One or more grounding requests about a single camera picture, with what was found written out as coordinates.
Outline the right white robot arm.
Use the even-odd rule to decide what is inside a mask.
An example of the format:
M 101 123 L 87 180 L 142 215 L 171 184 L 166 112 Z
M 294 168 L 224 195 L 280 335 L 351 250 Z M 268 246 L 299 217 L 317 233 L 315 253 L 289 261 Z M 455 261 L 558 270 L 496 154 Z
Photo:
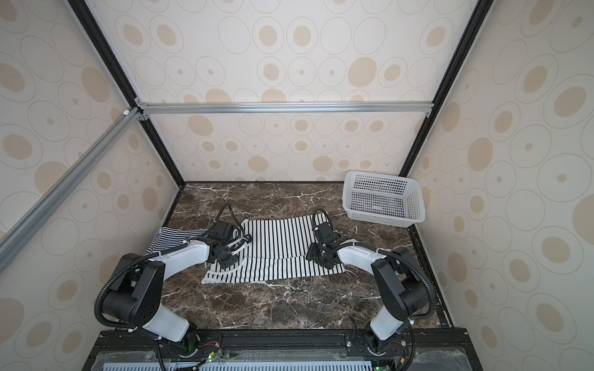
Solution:
M 314 241 L 307 260 L 328 270 L 338 264 L 351 265 L 374 276 L 382 307 L 368 325 L 371 338 L 384 342 L 416 320 L 433 316 L 436 289 L 407 249 L 370 247 L 340 236 L 329 222 L 312 231 Z

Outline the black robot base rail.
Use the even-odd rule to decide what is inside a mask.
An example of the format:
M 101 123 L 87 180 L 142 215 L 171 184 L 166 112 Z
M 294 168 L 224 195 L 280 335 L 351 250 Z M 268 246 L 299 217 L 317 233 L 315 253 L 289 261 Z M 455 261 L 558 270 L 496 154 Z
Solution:
M 164 340 L 102 332 L 85 370 L 480 370 L 464 329 L 415 329 L 373 354 L 355 329 L 200 330 L 181 356 Z

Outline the white plastic laundry basket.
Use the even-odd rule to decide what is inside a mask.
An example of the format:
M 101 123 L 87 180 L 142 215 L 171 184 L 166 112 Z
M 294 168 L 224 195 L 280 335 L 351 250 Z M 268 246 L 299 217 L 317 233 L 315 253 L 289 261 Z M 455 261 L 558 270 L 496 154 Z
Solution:
M 352 220 L 402 228 L 425 221 L 422 188 L 411 178 L 349 171 L 342 200 Z

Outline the blue white striped tank top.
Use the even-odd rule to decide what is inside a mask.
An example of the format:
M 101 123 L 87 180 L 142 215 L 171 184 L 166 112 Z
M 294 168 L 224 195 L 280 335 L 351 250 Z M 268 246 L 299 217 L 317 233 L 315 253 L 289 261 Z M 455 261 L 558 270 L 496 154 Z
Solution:
M 176 247 L 192 238 L 202 236 L 205 232 L 206 230 L 179 230 L 170 227 L 161 227 L 146 253 L 151 254 L 156 251 Z

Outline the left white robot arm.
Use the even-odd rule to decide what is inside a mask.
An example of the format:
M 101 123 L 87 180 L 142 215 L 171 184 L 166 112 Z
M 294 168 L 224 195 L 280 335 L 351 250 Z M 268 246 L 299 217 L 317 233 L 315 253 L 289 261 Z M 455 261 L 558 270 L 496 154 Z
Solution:
M 199 337 L 195 324 L 162 304 L 162 286 L 187 268 L 238 262 L 240 248 L 253 241 L 241 225 L 221 220 L 202 232 L 158 236 L 144 255 L 123 256 L 94 303 L 94 316 L 104 326 L 146 332 L 192 350 Z

